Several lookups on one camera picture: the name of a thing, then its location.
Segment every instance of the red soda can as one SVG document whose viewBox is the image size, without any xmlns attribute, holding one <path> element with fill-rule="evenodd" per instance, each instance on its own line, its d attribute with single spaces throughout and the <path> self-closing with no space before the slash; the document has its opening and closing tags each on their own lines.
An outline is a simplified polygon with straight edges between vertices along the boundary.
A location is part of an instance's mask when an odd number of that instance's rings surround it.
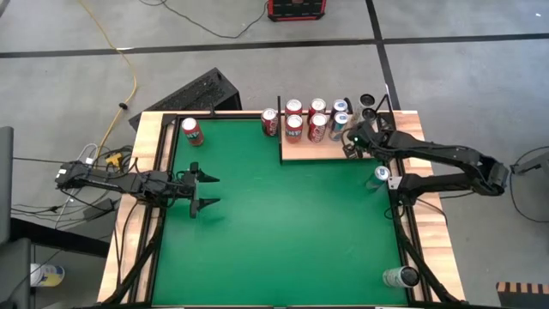
<svg viewBox="0 0 549 309">
<path fill-rule="evenodd" d="M 286 108 L 284 109 L 286 117 L 290 115 L 299 115 L 303 113 L 303 105 L 299 100 L 291 99 L 286 103 Z"/>
<path fill-rule="evenodd" d="M 311 118 L 309 124 L 309 139 L 311 142 L 320 142 L 326 132 L 326 123 L 328 123 L 328 117 L 326 115 L 317 113 Z"/>
<path fill-rule="evenodd" d="M 299 115 L 290 115 L 286 120 L 286 140 L 294 143 L 301 140 L 303 119 Z"/>
<path fill-rule="evenodd" d="M 181 124 L 181 129 L 191 145 L 200 146 L 204 142 L 204 134 L 200 130 L 200 125 L 198 125 L 196 119 L 186 118 Z"/>
<path fill-rule="evenodd" d="M 307 116 L 307 124 L 311 123 L 311 117 L 318 112 L 322 114 L 326 112 L 326 102 L 322 99 L 314 99 L 311 102 L 311 106 L 309 107 L 309 116 Z"/>
<path fill-rule="evenodd" d="M 261 126 L 263 128 L 263 134 L 266 136 L 275 136 L 278 130 L 278 117 L 276 117 L 276 111 L 272 108 L 266 108 L 261 113 Z"/>
</svg>

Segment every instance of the wooden platform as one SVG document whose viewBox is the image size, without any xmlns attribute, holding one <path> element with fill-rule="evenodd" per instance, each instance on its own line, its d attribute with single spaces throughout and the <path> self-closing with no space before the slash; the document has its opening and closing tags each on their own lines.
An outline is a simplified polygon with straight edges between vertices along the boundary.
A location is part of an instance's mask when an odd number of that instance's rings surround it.
<svg viewBox="0 0 549 309">
<path fill-rule="evenodd" d="M 320 142 L 311 142 L 307 135 L 309 134 L 309 124 L 307 124 L 307 111 L 303 114 L 303 131 L 301 141 L 296 143 L 288 142 L 285 137 L 286 117 L 281 115 L 281 142 L 282 142 L 282 160 L 333 160 L 346 159 L 343 153 L 343 144 L 341 141 L 332 141 L 329 139 L 329 130 L 327 129 L 324 138 Z M 343 137 L 345 143 L 350 143 L 347 134 Z M 370 159 L 371 156 L 363 153 L 363 159 Z"/>
<path fill-rule="evenodd" d="M 238 114 L 250 112 L 256 112 L 258 115 L 261 113 L 261 111 L 232 111 L 217 113 Z M 179 113 L 208 114 L 208 112 Z M 142 114 L 141 123 L 136 135 L 134 151 L 132 153 L 133 158 L 139 158 L 137 164 L 142 172 L 151 170 L 154 166 L 156 150 L 159 147 L 160 127 L 163 114 L 163 112 L 144 112 Z M 395 121 L 397 130 L 410 133 L 415 138 L 421 140 L 424 139 L 421 123 L 419 122 L 419 115 L 416 111 L 397 111 L 395 112 Z M 173 125 L 167 126 L 166 142 L 164 143 L 164 148 L 162 149 L 163 156 L 160 163 L 160 170 L 166 170 L 167 167 L 167 155 L 169 154 L 171 147 L 171 132 L 173 130 Z M 404 160 L 404 165 L 407 173 L 417 173 L 420 176 L 432 175 L 430 162 L 411 159 Z M 442 208 L 438 194 L 425 194 L 421 198 L 439 208 Z M 136 249 L 139 239 L 141 237 L 147 237 L 150 239 L 155 228 L 156 219 L 152 219 L 149 235 L 141 235 L 141 226 L 145 208 L 143 206 L 137 206 L 132 213 L 132 216 L 128 218 L 128 213 L 134 205 L 134 202 L 135 199 L 133 197 L 123 195 L 116 221 L 118 239 L 121 239 L 121 232 L 124 223 L 127 220 L 130 221 L 124 239 L 124 255 L 122 256 L 121 269 L 121 275 L 123 278 L 126 277 L 128 271 L 130 271 L 136 260 Z M 157 209 L 154 210 L 153 218 L 157 216 L 157 211 Z M 421 203 L 417 203 L 415 206 L 415 219 L 418 222 L 419 238 L 421 241 L 425 262 L 429 265 L 435 276 L 437 276 L 449 292 L 456 298 L 463 300 L 464 295 L 462 283 L 457 271 L 457 266 L 455 265 L 454 252 L 452 250 L 452 244 L 450 243 L 448 228 L 444 225 L 444 218 L 432 209 L 422 206 Z M 98 295 L 98 301 L 108 298 L 116 288 L 117 269 L 115 241 L 112 239 L 111 248 L 106 260 L 105 272 L 103 274 L 103 280 L 101 282 L 100 292 Z M 138 282 L 139 288 L 137 290 L 137 301 L 143 301 L 145 299 L 145 287 L 147 286 L 147 282 L 149 280 L 148 270 L 149 263 L 147 263 L 143 268 L 140 281 Z"/>
</svg>

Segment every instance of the silver can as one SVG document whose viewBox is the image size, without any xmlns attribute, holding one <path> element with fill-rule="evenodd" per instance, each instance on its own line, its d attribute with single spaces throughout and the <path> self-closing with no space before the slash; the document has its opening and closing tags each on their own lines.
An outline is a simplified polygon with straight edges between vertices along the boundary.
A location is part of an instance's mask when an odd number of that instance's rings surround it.
<svg viewBox="0 0 549 309">
<path fill-rule="evenodd" d="M 332 110 L 329 112 L 329 121 L 334 120 L 334 116 L 337 112 L 346 112 L 348 109 L 347 103 L 344 100 L 335 100 Z"/>
<path fill-rule="evenodd" d="M 330 124 L 329 139 L 336 142 L 341 140 L 341 134 L 345 130 L 348 121 L 349 115 L 346 112 L 337 112 Z"/>
<path fill-rule="evenodd" d="M 387 182 L 391 171 L 387 167 L 376 167 L 374 173 L 366 181 L 366 189 L 376 190 Z"/>
<path fill-rule="evenodd" d="M 392 288 L 413 288 L 419 283 L 419 273 L 410 266 L 385 270 L 383 283 Z"/>
</svg>

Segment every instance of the can lid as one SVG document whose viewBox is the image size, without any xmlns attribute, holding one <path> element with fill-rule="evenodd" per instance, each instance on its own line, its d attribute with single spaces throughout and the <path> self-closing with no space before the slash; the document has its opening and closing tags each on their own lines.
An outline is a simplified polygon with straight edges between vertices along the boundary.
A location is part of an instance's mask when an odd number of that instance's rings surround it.
<svg viewBox="0 0 549 309">
<path fill-rule="evenodd" d="M 419 283 L 419 273 L 410 266 L 402 267 L 401 279 L 409 287 L 415 287 Z"/>
<path fill-rule="evenodd" d="M 362 106 L 370 107 L 376 103 L 376 99 L 371 94 L 362 94 L 360 95 L 360 104 Z"/>
<path fill-rule="evenodd" d="M 311 106 L 314 110 L 320 111 L 326 108 L 326 102 L 322 99 L 314 99 L 311 102 Z"/>
<path fill-rule="evenodd" d="M 347 110 L 347 103 L 344 100 L 336 100 L 334 102 L 334 109 L 338 112 L 344 112 Z"/>
<path fill-rule="evenodd" d="M 276 111 L 272 108 L 266 108 L 261 116 L 265 120 L 273 120 L 276 117 Z"/>
<path fill-rule="evenodd" d="M 326 117 L 326 115 L 317 113 L 312 117 L 311 122 L 314 125 L 321 126 L 321 125 L 325 125 L 328 122 L 328 118 Z"/>
<path fill-rule="evenodd" d="M 338 124 L 346 124 L 349 121 L 349 115 L 346 112 L 337 112 L 334 115 L 334 120 Z"/>
<path fill-rule="evenodd" d="M 372 110 L 371 108 L 365 108 L 362 110 L 362 118 L 365 120 L 372 121 L 377 117 L 376 111 Z"/>
<path fill-rule="evenodd" d="M 301 102 L 299 102 L 299 100 L 291 99 L 286 103 L 286 108 L 290 111 L 298 111 L 301 109 Z"/>
<path fill-rule="evenodd" d="M 303 123 L 303 119 L 299 115 L 292 115 L 288 117 L 287 125 L 290 128 L 298 128 Z"/>
<path fill-rule="evenodd" d="M 391 175 L 391 171 L 387 167 L 376 167 L 375 173 L 379 180 L 387 180 Z"/>
<path fill-rule="evenodd" d="M 196 120 L 194 118 L 186 118 L 181 124 L 183 130 L 193 130 L 196 128 Z"/>
</svg>

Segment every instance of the floor stripe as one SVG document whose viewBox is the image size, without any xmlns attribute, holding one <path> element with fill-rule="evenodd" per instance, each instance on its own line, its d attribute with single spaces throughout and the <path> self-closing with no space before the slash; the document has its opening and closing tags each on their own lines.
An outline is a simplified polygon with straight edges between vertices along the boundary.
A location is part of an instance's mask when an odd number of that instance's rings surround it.
<svg viewBox="0 0 549 309">
<path fill-rule="evenodd" d="M 401 44 L 494 42 L 494 41 L 508 41 L 508 40 L 525 40 L 525 39 L 549 39 L 549 33 L 467 35 L 467 36 L 428 37 L 428 38 L 394 38 L 394 39 L 383 39 L 383 43 L 387 45 L 401 45 Z"/>
<path fill-rule="evenodd" d="M 2 3 L 0 3 L 0 17 L 2 17 L 3 12 L 8 7 L 9 0 L 3 0 Z"/>
<path fill-rule="evenodd" d="M 371 29 L 374 33 L 374 39 L 376 40 L 377 55 L 379 56 L 379 63 L 381 64 L 381 70 L 383 72 L 383 79 L 387 85 L 389 91 L 390 102 L 395 110 L 401 109 L 401 103 L 396 95 L 395 81 L 393 80 L 393 73 L 389 65 L 389 57 L 385 51 L 385 45 L 383 44 L 383 37 L 381 35 L 381 28 L 379 27 L 379 21 L 377 19 L 376 8 L 372 0 L 366 0 L 366 6 L 368 7 L 368 14 L 370 15 Z"/>
<path fill-rule="evenodd" d="M 209 52 L 209 51 L 237 51 L 268 48 L 295 48 L 319 46 L 355 46 L 373 45 L 374 39 L 315 39 L 303 41 L 281 42 L 254 42 L 212 45 L 175 45 L 155 47 L 125 47 L 119 48 L 124 54 L 147 54 L 162 52 Z M 113 49 L 87 49 L 73 51 L 13 51 L 0 52 L 0 58 L 42 58 L 42 57 L 70 57 L 70 56 L 99 56 L 116 55 Z"/>
<path fill-rule="evenodd" d="M 0 3 L 0 16 L 6 9 L 9 0 Z M 374 30 L 381 34 L 379 27 Z M 294 48 L 294 47 L 318 47 L 318 46 L 355 46 L 355 45 L 406 45 L 406 44 L 436 44 L 436 43 L 466 43 L 466 42 L 493 42 L 512 41 L 526 39 L 549 39 L 549 33 L 526 33 L 526 34 L 497 34 L 497 35 L 472 35 L 453 37 L 428 37 L 428 38 L 393 38 L 393 39 L 314 39 L 299 41 L 280 42 L 252 42 L 234 44 L 211 44 L 211 45 L 173 45 L 173 46 L 151 46 L 151 47 L 125 47 L 120 48 L 127 54 L 147 54 L 162 52 L 210 52 L 210 51 L 237 51 L 263 48 Z M 44 57 L 71 57 L 71 56 L 103 56 L 116 55 L 112 49 L 83 49 L 83 50 L 60 50 L 60 51 L 5 51 L 0 52 L 0 58 L 44 58 Z"/>
</svg>

